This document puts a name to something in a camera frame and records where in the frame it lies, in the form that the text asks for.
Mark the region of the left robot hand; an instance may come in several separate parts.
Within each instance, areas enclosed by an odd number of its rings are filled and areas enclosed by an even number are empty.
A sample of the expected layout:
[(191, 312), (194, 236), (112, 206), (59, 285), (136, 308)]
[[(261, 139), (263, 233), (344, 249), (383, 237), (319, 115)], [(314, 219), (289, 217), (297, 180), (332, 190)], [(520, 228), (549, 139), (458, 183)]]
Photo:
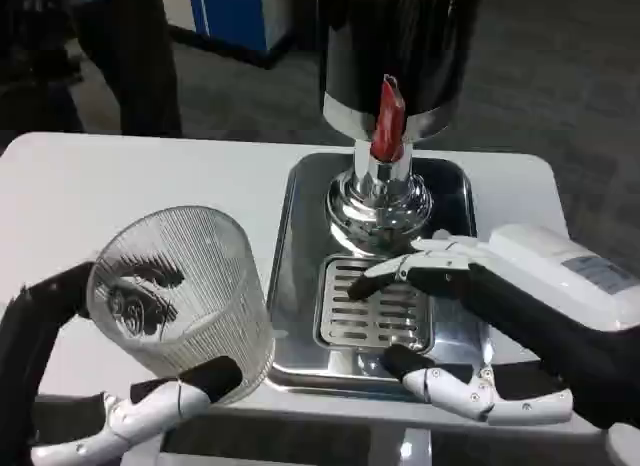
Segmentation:
[(85, 261), (24, 286), (1, 318), (1, 462), (101, 465), (205, 413), (238, 387), (237, 363), (220, 356), (178, 374), (134, 383), (123, 399), (105, 392), (75, 401), (97, 413), (95, 432), (43, 444), (33, 406), (59, 330), (86, 307), (94, 267)]

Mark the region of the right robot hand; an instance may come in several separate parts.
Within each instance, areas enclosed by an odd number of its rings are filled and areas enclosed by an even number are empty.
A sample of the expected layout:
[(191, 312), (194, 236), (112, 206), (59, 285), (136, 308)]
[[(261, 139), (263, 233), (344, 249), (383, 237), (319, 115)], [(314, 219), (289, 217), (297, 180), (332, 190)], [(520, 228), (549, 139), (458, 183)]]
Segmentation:
[(457, 372), (406, 346), (387, 347), (384, 369), (424, 402), (502, 426), (580, 416), (601, 429), (639, 423), (639, 280), (548, 229), (509, 224), (487, 241), (418, 240), (349, 287), (360, 301), (404, 282), (467, 311), (533, 354), (529, 362)]

